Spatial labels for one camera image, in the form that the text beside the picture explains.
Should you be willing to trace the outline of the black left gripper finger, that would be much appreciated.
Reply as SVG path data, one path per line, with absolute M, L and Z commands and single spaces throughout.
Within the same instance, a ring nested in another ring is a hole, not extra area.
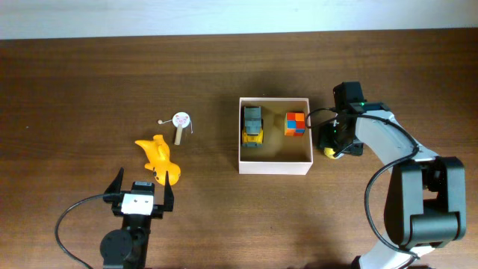
M 164 203 L 162 205 L 163 212 L 171 212 L 174 208 L 174 194 L 173 189 L 170 184 L 169 180 L 169 173 L 166 172 L 165 174 L 165 182 L 164 182 Z
M 124 174 L 124 168 L 121 167 L 119 169 L 118 174 L 112 181 L 112 183 L 109 184 L 109 186 L 105 190 L 105 194 L 119 194 L 121 191 L 122 187 L 122 179 L 123 179 L 123 174 Z

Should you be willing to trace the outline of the yellow ball toy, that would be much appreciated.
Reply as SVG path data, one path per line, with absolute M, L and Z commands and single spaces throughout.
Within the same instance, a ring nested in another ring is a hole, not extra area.
M 328 158 L 331 158 L 331 159 L 339 159 L 341 158 L 344 154 L 343 153 L 339 153 L 339 154 L 335 154 L 335 151 L 333 148 L 329 148 L 329 147 L 326 147 L 324 150 L 323 150 L 323 153 L 326 157 Z

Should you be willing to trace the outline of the colourful puzzle cube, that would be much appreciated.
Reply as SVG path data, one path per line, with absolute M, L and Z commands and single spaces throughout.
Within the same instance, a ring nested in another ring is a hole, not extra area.
M 305 133 L 305 114 L 303 112 L 287 112 L 285 115 L 284 135 L 302 137 Z

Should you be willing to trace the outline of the orange rubber dolphin toy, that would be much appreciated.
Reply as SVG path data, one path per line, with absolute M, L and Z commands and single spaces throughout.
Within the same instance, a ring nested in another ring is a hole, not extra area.
M 134 142 L 146 154 L 148 161 L 144 167 L 152 171 L 152 175 L 160 185 L 166 184 L 166 177 L 171 185 L 175 185 L 180 178 L 180 167 L 171 162 L 170 148 L 162 134 L 156 134 L 151 140 L 136 140 Z

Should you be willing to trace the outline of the pink cardboard box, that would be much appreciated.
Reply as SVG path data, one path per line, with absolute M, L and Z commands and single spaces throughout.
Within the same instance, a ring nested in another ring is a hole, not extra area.
M 264 143 L 261 147 L 238 143 L 240 174 L 305 175 L 314 163 L 311 129 L 301 137 L 285 135 L 287 112 L 310 112 L 307 98 L 241 97 L 239 129 L 243 128 L 244 108 L 260 107 Z

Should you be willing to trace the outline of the pig face rattle drum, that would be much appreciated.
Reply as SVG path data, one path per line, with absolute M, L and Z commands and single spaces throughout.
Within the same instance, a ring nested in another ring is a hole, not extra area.
M 176 127 L 176 135 L 174 144 L 179 146 L 181 144 L 181 139 L 183 132 L 186 130 L 188 126 L 190 126 L 190 132 L 193 133 L 193 124 L 191 120 L 191 116 L 186 112 L 177 112 L 173 115 L 170 120 L 158 120 L 158 125 L 163 125 L 165 123 L 172 123 Z

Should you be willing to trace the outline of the yellow grey toy truck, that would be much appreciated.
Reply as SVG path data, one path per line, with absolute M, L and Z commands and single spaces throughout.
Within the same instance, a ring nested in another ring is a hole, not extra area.
M 262 147 L 264 140 L 261 107 L 243 108 L 243 128 L 241 131 L 241 146 Z

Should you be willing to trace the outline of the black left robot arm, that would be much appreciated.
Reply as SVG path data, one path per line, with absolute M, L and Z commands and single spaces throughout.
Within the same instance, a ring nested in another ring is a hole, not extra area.
M 165 178 L 164 202 L 155 203 L 155 185 L 136 181 L 123 191 L 124 169 L 105 190 L 103 201 L 111 205 L 114 216 L 122 218 L 122 226 L 110 231 L 100 244 L 103 268 L 145 268 L 151 233 L 151 222 L 173 211 L 174 195 L 169 178 Z

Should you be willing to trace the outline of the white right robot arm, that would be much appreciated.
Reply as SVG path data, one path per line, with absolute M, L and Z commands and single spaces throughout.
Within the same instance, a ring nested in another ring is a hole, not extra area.
M 352 268 L 408 268 L 415 261 L 462 239 L 466 232 L 465 167 L 457 157 L 441 157 L 415 140 L 382 103 L 335 106 L 335 117 L 318 124 L 320 148 L 330 158 L 368 146 L 383 163 L 364 191 L 364 210 L 378 238 Z M 385 233 L 370 211 L 370 192 L 384 173 L 391 179 L 384 208 Z

